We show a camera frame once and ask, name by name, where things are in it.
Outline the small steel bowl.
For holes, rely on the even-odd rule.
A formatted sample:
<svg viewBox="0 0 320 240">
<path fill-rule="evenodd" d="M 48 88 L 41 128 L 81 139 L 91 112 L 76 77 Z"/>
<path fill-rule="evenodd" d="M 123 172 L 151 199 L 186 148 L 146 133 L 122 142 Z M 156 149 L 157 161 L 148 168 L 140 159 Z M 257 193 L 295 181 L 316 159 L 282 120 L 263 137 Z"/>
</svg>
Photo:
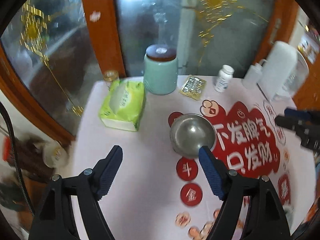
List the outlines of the small steel bowl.
<svg viewBox="0 0 320 240">
<path fill-rule="evenodd" d="M 171 125 L 170 141 L 177 154 L 188 159 L 197 159 L 202 146 L 214 149 L 217 132 L 205 117 L 191 113 L 183 114 Z"/>
</svg>

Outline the white storage cabinet box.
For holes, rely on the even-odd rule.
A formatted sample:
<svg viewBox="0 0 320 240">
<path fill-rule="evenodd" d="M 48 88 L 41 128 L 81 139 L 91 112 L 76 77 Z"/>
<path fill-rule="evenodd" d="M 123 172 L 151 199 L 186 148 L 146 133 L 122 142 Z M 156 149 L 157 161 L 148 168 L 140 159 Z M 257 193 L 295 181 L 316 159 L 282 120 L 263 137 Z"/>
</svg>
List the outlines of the white storage cabinet box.
<svg viewBox="0 0 320 240">
<path fill-rule="evenodd" d="M 258 86 L 265 98 L 292 98 L 302 87 L 309 75 L 303 55 L 293 46 L 276 41 L 262 68 Z"/>
</svg>

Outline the white bucket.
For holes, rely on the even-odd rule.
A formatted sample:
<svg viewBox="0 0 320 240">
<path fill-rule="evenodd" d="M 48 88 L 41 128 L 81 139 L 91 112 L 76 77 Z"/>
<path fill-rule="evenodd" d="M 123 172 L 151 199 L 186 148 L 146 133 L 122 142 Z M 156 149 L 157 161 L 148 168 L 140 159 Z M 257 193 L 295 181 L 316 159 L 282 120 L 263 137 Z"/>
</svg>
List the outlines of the white bucket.
<svg viewBox="0 0 320 240">
<path fill-rule="evenodd" d="M 49 168 L 64 167 L 68 163 L 68 153 L 56 141 L 48 142 L 44 145 L 42 158 Z"/>
</svg>

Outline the clear squeeze bottle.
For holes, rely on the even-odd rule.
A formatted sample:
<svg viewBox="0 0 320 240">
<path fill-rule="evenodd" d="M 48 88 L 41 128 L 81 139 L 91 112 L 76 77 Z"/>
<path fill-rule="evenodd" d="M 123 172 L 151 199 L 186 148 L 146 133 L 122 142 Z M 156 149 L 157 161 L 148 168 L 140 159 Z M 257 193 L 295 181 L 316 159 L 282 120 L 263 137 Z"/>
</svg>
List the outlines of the clear squeeze bottle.
<svg viewBox="0 0 320 240">
<path fill-rule="evenodd" d="M 247 89 L 253 89 L 263 74 L 263 64 L 267 62 L 265 59 L 261 59 L 259 62 L 252 64 L 245 77 L 242 80 L 242 84 Z"/>
</svg>

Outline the white supplement bottle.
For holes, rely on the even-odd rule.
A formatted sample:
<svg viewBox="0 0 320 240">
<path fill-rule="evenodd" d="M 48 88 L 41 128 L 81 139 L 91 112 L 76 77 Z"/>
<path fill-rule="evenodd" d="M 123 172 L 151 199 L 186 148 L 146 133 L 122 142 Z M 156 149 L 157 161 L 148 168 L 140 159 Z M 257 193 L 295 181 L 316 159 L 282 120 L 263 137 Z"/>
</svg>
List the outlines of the white supplement bottle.
<svg viewBox="0 0 320 240">
<path fill-rule="evenodd" d="M 215 90 L 219 93 L 223 93 L 233 78 L 233 74 L 234 69 L 231 66 L 224 64 L 219 71 L 218 77 L 216 78 L 214 87 Z"/>
</svg>

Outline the pink printed tablecloth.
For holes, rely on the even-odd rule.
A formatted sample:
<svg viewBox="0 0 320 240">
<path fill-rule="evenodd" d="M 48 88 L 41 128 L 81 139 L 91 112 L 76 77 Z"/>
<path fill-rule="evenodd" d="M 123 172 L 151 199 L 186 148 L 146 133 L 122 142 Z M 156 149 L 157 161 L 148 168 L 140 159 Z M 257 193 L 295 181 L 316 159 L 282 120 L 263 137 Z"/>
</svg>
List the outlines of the pink printed tablecloth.
<svg viewBox="0 0 320 240">
<path fill-rule="evenodd" d="M 107 156 L 114 145 L 123 161 L 108 195 L 100 201 L 116 239 L 206 239 L 221 201 L 213 195 L 200 163 L 186 161 L 170 143 L 171 123 L 180 115 L 207 118 L 217 132 L 214 155 L 238 174 L 266 175 L 290 215 L 295 231 L 313 205 L 316 169 L 313 153 L 297 136 L 274 124 L 276 115 L 293 107 L 291 99 L 269 102 L 258 87 L 246 89 L 233 79 L 225 92 L 213 78 L 201 100 L 171 94 L 146 96 L 136 132 L 108 128 L 99 110 L 108 94 L 105 82 L 94 84 L 78 130 L 72 173 L 78 175 Z"/>
</svg>

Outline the gold pill blister pack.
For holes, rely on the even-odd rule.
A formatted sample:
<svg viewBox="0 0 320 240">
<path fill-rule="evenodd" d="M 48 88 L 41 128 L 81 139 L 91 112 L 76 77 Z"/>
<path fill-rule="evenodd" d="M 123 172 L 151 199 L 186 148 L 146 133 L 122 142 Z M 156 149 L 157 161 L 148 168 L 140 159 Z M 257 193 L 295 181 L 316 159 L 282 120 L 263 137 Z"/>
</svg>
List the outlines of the gold pill blister pack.
<svg viewBox="0 0 320 240">
<path fill-rule="evenodd" d="M 197 76 L 189 75 L 180 89 L 180 93 L 184 96 L 192 98 L 196 101 L 201 99 L 201 95 L 206 87 L 206 80 Z"/>
</svg>

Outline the green tissue pack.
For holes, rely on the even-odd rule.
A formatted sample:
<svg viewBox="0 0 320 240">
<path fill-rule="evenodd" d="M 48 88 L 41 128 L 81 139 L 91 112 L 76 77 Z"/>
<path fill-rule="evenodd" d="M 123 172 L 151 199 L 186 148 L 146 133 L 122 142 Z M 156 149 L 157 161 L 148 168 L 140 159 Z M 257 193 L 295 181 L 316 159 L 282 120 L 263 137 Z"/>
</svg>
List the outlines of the green tissue pack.
<svg viewBox="0 0 320 240">
<path fill-rule="evenodd" d="M 99 118 L 106 127 L 136 132 L 145 106 L 144 83 L 114 81 L 103 101 Z"/>
</svg>

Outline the small glass jar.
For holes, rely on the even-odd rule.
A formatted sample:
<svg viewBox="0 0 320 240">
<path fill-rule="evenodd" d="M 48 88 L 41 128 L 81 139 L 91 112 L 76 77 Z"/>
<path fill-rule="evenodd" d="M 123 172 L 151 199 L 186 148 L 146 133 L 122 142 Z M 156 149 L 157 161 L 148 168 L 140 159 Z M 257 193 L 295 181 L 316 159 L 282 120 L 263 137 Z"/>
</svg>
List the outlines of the small glass jar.
<svg viewBox="0 0 320 240">
<path fill-rule="evenodd" d="M 107 70 L 103 74 L 103 80 L 106 83 L 108 90 L 113 86 L 115 83 L 116 85 L 119 84 L 119 73 L 116 70 Z"/>
</svg>

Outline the teal ceramic jar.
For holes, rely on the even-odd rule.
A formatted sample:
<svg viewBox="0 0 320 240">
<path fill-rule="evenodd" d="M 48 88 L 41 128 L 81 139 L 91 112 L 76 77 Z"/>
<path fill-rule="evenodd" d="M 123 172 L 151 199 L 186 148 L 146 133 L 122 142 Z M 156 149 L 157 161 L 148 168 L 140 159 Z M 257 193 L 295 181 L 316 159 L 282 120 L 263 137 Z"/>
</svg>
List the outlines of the teal ceramic jar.
<svg viewBox="0 0 320 240">
<path fill-rule="evenodd" d="M 176 49 L 166 44 L 148 46 L 144 55 L 144 87 L 155 95 L 167 95 L 177 87 Z"/>
</svg>

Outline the wooden glass sliding door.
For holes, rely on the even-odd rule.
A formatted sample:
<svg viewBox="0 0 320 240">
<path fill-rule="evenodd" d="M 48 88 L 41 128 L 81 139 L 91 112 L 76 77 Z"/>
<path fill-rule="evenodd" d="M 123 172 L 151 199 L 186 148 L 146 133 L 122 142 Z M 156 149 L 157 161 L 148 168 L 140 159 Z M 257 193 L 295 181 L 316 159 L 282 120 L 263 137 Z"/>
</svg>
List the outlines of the wooden glass sliding door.
<svg viewBox="0 0 320 240">
<path fill-rule="evenodd" d="M 1 0 L 1 92 L 42 133 L 74 139 L 95 82 L 142 76 L 150 45 L 178 73 L 244 77 L 274 42 L 291 43 L 295 0 Z"/>
</svg>

